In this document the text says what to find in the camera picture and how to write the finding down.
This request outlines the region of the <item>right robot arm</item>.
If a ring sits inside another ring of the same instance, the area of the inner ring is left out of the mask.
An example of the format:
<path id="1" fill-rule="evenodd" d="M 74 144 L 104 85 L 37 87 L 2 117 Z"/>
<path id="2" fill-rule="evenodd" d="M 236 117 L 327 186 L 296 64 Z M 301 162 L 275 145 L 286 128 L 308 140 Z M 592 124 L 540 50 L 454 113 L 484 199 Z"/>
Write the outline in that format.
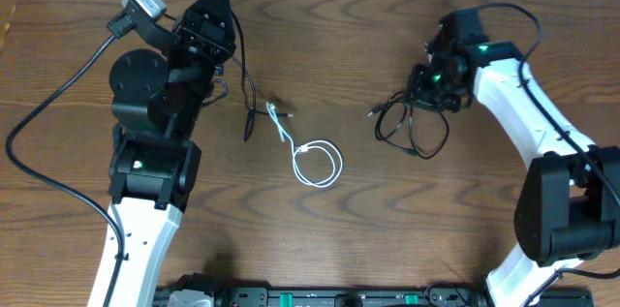
<path id="1" fill-rule="evenodd" d="M 537 84 L 532 52 L 489 39 L 480 7 L 438 22 L 407 82 L 410 107 L 457 112 L 478 102 L 500 123 L 527 174 L 513 215 L 516 244 L 485 277 L 489 306 L 533 306 L 566 274 L 619 245 L 619 149 L 582 134 Z"/>

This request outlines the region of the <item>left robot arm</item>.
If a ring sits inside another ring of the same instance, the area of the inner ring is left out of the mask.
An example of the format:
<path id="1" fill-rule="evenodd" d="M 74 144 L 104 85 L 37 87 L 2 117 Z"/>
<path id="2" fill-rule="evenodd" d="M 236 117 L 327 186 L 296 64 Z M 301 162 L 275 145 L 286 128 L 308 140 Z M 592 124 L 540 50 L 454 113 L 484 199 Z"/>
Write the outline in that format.
<path id="1" fill-rule="evenodd" d="M 122 0 L 108 22 L 117 39 L 147 44 L 109 73 L 113 155 L 107 240 L 88 303 L 148 306 L 195 185 L 202 152 L 191 134 L 236 49 L 230 0 L 197 0 L 172 29 L 163 0 Z"/>

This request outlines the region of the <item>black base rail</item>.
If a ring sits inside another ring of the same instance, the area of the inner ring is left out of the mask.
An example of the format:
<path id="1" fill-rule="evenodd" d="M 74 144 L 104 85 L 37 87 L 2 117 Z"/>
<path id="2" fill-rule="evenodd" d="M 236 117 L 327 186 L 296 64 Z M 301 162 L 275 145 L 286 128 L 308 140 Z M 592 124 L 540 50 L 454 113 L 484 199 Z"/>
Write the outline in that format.
<path id="1" fill-rule="evenodd" d="M 383 306 L 489 306 L 484 292 L 451 283 L 386 290 L 273 288 L 267 282 L 221 280 L 198 273 L 182 276 L 158 289 L 153 306 L 213 307 L 383 307 Z"/>

